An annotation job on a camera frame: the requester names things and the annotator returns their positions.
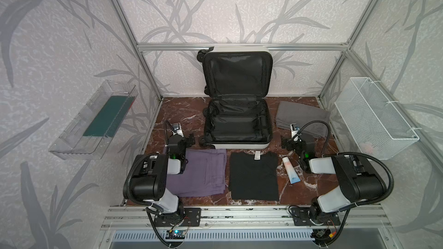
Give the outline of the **black and white suitcase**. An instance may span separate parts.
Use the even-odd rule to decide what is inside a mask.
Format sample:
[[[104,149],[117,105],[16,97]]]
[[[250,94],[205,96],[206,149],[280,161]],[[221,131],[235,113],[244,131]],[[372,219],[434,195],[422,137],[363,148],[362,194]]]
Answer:
[[[216,46],[200,50],[205,94],[210,97],[199,138],[202,147],[265,149],[273,126],[265,101],[269,92],[273,57],[263,46]]]

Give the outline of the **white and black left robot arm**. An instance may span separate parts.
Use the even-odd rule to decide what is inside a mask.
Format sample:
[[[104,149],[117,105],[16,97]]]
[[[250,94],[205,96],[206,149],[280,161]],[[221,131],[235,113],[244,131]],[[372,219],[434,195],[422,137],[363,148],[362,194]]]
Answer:
[[[195,144],[195,137],[173,134],[167,137],[166,153],[136,156],[125,183],[124,199],[145,206],[150,216],[182,220],[183,203],[166,187],[168,175],[183,174],[188,163],[186,150]]]

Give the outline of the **black t-shirt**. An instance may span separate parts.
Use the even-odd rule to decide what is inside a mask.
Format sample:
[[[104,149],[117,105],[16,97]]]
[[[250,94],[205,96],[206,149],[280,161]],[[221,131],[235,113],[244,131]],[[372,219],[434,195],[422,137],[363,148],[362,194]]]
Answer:
[[[233,152],[228,186],[232,199],[278,201],[278,164],[279,157],[273,152],[262,154],[258,160],[252,154]]]

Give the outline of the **purple trousers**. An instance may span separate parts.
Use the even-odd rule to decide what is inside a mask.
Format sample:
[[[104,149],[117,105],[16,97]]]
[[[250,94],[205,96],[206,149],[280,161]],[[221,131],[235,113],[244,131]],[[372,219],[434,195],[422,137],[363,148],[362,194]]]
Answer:
[[[225,149],[186,150],[183,174],[168,175],[166,188],[178,197],[207,197],[226,189]]]

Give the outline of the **white pink blue tube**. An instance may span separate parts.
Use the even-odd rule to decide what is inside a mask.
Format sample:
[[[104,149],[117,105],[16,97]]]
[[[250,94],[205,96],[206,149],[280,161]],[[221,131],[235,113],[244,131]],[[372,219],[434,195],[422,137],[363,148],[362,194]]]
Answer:
[[[297,172],[295,171],[295,168],[293,167],[290,159],[288,157],[284,157],[282,159],[282,161],[283,161],[284,167],[286,169],[290,183],[291,184],[299,183],[301,180],[300,180]]]

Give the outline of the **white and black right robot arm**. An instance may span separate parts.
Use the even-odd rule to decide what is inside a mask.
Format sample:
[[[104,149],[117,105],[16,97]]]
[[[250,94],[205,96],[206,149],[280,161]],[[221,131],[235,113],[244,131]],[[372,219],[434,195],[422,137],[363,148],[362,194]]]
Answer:
[[[339,152],[317,157],[299,135],[281,138],[281,147],[299,156],[298,163],[308,174],[335,175],[338,186],[311,201],[296,217],[302,222],[323,225],[339,212],[383,201],[392,193],[395,181],[390,169],[380,160],[361,152]]]

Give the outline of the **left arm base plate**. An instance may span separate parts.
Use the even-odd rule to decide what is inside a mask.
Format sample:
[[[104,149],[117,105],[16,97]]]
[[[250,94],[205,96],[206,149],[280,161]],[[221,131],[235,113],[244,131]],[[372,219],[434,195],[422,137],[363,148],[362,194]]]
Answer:
[[[201,208],[185,207],[178,209],[175,213],[161,214],[155,216],[156,227],[199,227],[201,221]]]

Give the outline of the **grey towel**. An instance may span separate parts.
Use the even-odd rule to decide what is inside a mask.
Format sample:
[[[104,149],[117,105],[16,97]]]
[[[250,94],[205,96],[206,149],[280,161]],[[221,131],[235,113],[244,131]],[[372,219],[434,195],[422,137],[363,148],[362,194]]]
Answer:
[[[276,126],[281,129],[290,130],[290,124],[295,123],[298,127],[302,127],[311,121],[323,121],[329,123],[331,113],[317,107],[312,107],[299,103],[281,101],[279,103],[276,114]],[[307,126],[303,133],[310,134],[314,137],[326,137],[327,128],[322,123],[314,123]]]

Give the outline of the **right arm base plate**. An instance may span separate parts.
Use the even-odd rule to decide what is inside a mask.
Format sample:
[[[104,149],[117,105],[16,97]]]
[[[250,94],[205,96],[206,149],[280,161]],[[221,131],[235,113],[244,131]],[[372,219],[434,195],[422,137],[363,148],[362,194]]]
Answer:
[[[288,212],[295,226],[340,226],[337,213],[324,213],[312,207],[289,206]]]

